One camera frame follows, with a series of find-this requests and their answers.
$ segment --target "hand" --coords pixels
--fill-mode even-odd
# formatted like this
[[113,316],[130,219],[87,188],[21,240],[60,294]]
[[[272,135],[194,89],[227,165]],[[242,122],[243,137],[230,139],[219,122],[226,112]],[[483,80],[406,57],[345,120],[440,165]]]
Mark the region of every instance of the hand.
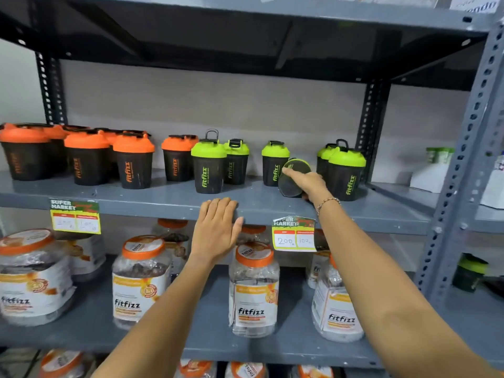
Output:
[[317,172],[308,172],[303,174],[299,171],[294,171],[292,168],[282,168],[282,172],[291,177],[292,180],[308,195],[308,199],[313,204],[318,204],[328,197],[332,197],[326,187],[326,182]]
[[201,204],[198,221],[192,235],[189,259],[214,266],[236,244],[242,230],[243,217],[232,224],[238,203],[229,197],[208,200]]

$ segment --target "price tag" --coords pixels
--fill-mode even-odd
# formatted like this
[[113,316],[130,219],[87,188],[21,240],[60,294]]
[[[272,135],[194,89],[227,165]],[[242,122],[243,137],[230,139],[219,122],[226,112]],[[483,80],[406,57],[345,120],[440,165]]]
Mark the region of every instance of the price tag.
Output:
[[273,220],[273,247],[276,250],[315,252],[314,230],[315,220],[301,216]]
[[55,231],[101,234],[100,208],[97,202],[49,198]]

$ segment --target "shelf underside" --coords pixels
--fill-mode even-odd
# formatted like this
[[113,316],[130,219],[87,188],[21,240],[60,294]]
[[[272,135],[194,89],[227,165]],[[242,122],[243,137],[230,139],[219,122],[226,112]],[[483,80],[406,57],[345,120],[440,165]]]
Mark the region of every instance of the shelf underside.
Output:
[[[371,183],[370,187],[428,216],[434,214],[439,198],[438,193],[417,190],[399,184]],[[504,209],[479,206],[476,218],[470,223],[468,230],[486,233],[504,233]]]
[[451,287],[439,312],[476,354],[504,370],[504,298],[484,286],[474,293]]
[[[425,235],[430,219],[401,203],[365,187],[359,199],[342,202],[343,208],[367,232]],[[238,202],[237,216],[248,224],[271,225],[289,215],[316,218],[313,205],[300,198],[283,197],[276,187],[266,187],[262,179],[249,178],[244,185],[224,185],[216,195],[196,193],[194,181],[168,183],[164,170],[153,170],[152,187],[125,190],[119,182],[99,186],[79,186],[72,176],[39,181],[16,181],[0,172],[0,207],[49,209],[49,197],[63,200],[93,200],[100,213],[196,220],[202,202],[230,197]]]
[[[0,345],[110,352],[126,332],[112,323],[110,260],[107,266],[106,276],[78,287],[72,308],[51,324],[19,328],[0,319]],[[266,338],[247,339],[234,336],[228,327],[228,267],[216,266],[198,303],[183,357],[379,368],[366,339],[339,344],[317,333],[311,318],[314,291],[304,276],[301,268],[281,269],[277,330]]]
[[56,58],[460,90],[491,19],[336,0],[0,0],[0,37]]

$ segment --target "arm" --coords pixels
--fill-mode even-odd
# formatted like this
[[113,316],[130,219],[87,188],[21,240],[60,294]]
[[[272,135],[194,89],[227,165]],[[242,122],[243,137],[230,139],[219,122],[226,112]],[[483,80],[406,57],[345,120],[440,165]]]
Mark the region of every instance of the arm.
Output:
[[201,205],[189,260],[161,298],[100,365],[93,378],[170,378],[186,343],[208,275],[236,243],[243,218],[232,225],[229,197]]
[[[318,207],[332,197],[315,172],[283,173]],[[323,204],[318,217],[338,270],[369,342],[385,368],[398,378],[498,378],[443,321],[396,262],[337,201]]]

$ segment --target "bracelet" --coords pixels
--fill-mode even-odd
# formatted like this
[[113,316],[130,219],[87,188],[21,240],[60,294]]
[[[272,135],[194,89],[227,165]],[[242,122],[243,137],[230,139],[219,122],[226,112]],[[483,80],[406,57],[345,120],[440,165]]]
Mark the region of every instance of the bracelet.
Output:
[[337,202],[338,202],[338,204],[339,204],[339,205],[341,205],[340,200],[339,200],[337,197],[329,197],[329,198],[325,199],[322,203],[320,203],[320,204],[318,205],[318,207],[317,207],[317,216],[319,216],[319,215],[320,215],[320,210],[321,210],[321,208],[322,208],[322,205],[323,205],[325,202],[328,202],[329,200],[335,200],[335,201],[337,201]]

